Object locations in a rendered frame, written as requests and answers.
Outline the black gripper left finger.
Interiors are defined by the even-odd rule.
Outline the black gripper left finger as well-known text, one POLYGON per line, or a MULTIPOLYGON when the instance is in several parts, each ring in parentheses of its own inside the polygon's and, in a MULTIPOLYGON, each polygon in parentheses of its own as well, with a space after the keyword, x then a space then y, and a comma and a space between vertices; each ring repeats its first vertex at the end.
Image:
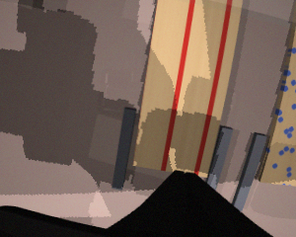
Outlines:
POLYGON ((175 170, 143 204, 108 229, 0 205, 0 237, 183 237, 187 178, 175 170))

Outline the speckled beige flat strip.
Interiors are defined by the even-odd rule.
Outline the speckled beige flat strip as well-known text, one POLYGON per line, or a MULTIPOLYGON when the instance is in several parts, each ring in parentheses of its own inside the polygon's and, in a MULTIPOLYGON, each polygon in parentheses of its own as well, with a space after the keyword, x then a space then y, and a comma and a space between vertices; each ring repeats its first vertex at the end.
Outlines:
POLYGON ((258 179, 262 183, 296 187, 296 31, 291 29, 277 110, 258 179))

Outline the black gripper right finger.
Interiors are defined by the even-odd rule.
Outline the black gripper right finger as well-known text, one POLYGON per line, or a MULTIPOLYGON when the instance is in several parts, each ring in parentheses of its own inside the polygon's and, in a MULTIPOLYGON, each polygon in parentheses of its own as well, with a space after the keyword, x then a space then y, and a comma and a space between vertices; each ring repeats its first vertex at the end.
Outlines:
POLYGON ((185 173, 187 202, 183 237, 273 237, 255 225, 199 175, 185 173))

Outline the tan strip with red stripes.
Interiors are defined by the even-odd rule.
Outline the tan strip with red stripes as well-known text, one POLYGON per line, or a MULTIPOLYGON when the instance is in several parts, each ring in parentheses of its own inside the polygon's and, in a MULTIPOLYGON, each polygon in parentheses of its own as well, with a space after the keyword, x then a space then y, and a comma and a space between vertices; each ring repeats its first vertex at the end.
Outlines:
POLYGON ((240 16, 157 0, 133 166, 207 178, 240 16))

